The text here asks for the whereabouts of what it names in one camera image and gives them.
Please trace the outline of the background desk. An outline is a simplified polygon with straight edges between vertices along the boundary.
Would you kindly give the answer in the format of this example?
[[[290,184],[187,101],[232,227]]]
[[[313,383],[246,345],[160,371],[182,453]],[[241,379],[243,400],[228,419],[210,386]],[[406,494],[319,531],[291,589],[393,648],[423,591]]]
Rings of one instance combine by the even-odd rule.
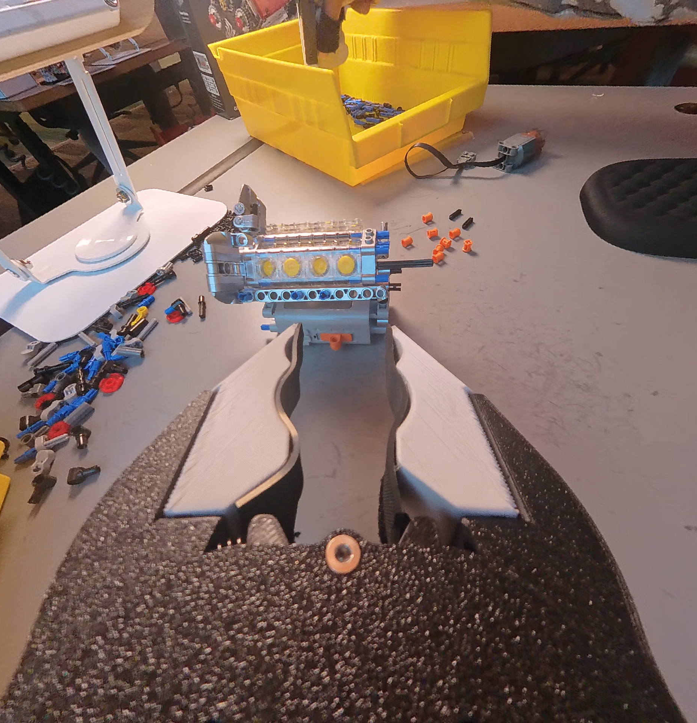
[[[125,116],[131,125],[151,122],[157,135],[146,140],[118,139],[124,158],[135,161],[136,148],[158,146],[158,140],[176,136],[179,125],[166,91],[175,87],[183,102],[180,84],[193,83],[183,62],[159,69],[157,63],[119,72],[105,71],[96,80],[100,99],[110,121]],[[36,163],[25,177],[15,176],[0,159],[0,185],[13,197],[23,222],[55,208],[107,176],[108,169],[92,152],[94,140],[84,140],[90,153],[76,166],[69,165],[47,145],[37,128],[64,131],[70,140],[82,138],[82,128],[91,128],[86,111],[72,84],[52,85],[0,101],[0,134],[8,143],[20,144]]]

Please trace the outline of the grey desk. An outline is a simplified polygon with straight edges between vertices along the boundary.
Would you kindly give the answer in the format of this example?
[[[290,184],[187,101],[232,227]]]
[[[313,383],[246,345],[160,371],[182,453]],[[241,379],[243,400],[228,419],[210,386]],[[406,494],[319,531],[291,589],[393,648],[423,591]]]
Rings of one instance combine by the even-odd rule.
[[[244,183],[272,222],[389,222],[392,258],[430,247],[420,216],[474,218],[473,251],[405,270],[391,323],[471,390],[485,394],[582,501],[624,574],[651,650],[688,721],[697,721],[697,262],[635,255],[588,228],[581,187],[622,160],[696,157],[697,90],[489,86],[471,132],[445,150],[480,158],[517,131],[541,130],[539,160],[515,174],[416,181],[403,166],[348,187],[267,146],[242,122],[212,119],[129,170],[140,189],[195,190],[232,206]],[[73,443],[57,485],[28,503],[29,472],[3,465],[0,698],[58,566],[120,473],[199,393],[271,335],[261,306],[208,298],[190,261],[161,291],[160,328],[124,388],[101,397],[82,486]],[[306,475],[299,540],[348,526],[378,541],[378,492],[392,415],[382,344],[309,347],[293,415]]]

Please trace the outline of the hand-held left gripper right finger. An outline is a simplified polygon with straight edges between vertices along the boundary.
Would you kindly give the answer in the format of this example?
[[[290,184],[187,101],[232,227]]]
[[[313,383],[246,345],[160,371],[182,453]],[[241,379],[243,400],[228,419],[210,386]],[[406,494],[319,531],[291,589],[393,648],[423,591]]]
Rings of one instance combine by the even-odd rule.
[[[458,545],[464,520],[521,519],[514,474],[489,427],[486,397],[473,393],[398,328],[386,338],[393,412],[380,486],[380,538],[397,543],[411,520],[427,517],[445,545]]]

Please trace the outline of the black toy set box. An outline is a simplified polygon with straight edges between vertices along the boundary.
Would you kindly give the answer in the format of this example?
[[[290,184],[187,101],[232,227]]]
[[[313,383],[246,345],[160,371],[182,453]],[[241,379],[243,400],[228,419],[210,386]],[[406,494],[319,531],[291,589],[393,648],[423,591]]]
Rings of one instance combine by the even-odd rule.
[[[189,46],[181,59],[200,108],[227,119],[239,111],[209,45],[297,18],[295,1],[155,1],[154,10],[168,39]]]

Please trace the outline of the black wrist pad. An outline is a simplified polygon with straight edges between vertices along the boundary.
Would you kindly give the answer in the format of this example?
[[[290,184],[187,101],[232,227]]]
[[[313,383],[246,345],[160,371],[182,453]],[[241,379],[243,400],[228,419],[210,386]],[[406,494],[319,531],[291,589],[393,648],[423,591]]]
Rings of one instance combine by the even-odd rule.
[[[697,259],[697,158],[611,164],[588,178],[579,200],[588,226],[607,243]]]

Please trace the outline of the grey toy motor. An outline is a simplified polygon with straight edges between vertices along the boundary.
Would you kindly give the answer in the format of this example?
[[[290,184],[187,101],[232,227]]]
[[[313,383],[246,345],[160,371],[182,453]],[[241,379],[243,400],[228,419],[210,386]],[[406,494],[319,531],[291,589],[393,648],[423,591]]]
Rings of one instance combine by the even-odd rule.
[[[498,170],[511,173],[539,158],[545,144],[543,132],[530,130],[498,142]]]

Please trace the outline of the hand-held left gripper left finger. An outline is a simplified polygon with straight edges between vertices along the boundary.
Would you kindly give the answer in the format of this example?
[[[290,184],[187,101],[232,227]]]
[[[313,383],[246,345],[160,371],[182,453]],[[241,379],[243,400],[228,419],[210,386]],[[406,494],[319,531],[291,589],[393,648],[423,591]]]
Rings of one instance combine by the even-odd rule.
[[[214,390],[163,502],[163,517],[218,517],[214,541],[246,540],[271,515],[295,539],[303,474],[290,415],[300,397],[301,325],[278,334]]]

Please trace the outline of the pile of coloured brick parts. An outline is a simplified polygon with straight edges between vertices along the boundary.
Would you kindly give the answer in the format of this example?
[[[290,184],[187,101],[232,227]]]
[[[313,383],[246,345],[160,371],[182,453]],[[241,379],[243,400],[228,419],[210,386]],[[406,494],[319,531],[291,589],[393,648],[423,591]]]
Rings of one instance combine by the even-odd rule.
[[[73,468],[121,465],[195,395],[209,312],[205,266],[167,262],[87,327],[18,353],[16,418],[8,418],[11,493],[28,520],[49,502],[95,491],[102,471],[66,483]]]

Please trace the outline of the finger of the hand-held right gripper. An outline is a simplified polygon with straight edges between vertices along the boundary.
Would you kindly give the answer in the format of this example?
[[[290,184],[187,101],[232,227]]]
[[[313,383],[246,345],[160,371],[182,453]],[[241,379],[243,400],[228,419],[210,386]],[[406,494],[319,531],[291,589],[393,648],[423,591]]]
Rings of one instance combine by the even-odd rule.
[[[339,67],[347,59],[343,1],[297,1],[304,63],[310,67]]]

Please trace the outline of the toy brick engine model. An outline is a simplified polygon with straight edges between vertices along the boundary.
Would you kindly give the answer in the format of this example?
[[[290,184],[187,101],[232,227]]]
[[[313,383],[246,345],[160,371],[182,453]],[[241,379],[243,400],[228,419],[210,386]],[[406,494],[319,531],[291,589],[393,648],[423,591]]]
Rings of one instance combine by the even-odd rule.
[[[390,232],[359,219],[268,223],[244,185],[234,209],[202,243],[209,290],[226,304],[262,304],[261,329],[302,326],[304,343],[367,345],[388,329],[392,275],[432,267],[428,259],[390,260]]]

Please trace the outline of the scatter of blue black pins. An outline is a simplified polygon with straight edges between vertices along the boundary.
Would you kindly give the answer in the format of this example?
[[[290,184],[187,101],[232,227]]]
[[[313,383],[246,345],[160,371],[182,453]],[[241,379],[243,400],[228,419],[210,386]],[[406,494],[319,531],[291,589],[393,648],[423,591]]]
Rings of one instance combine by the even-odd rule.
[[[351,95],[341,95],[344,110],[353,124],[360,129],[369,129],[404,113],[398,106],[389,103],[365,101]]]

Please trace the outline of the white book stand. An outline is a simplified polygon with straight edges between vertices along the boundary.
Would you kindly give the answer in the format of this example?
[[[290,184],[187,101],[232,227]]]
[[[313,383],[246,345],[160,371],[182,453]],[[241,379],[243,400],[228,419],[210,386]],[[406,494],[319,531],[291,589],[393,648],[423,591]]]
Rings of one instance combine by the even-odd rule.
[[[154,2],[0,2],[0,81],[65,61],[109,161],[117,202],[29,259],[0,248],[0,318],[36,340],[75,336],[219,221],[226,205],[163,189],[137,192],[83,55],[139,34]]]

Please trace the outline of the cluster of orange bushes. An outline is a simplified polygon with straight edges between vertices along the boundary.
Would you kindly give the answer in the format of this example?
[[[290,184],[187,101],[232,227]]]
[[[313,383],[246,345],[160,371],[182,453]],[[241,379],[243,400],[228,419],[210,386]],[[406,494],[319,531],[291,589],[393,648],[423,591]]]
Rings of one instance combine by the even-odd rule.
[[[459,225],[400,230],[395,241],[401,259],[427,258],[434,265],[442,265],[454,256],[469,256],[477,250],[469,229]]]

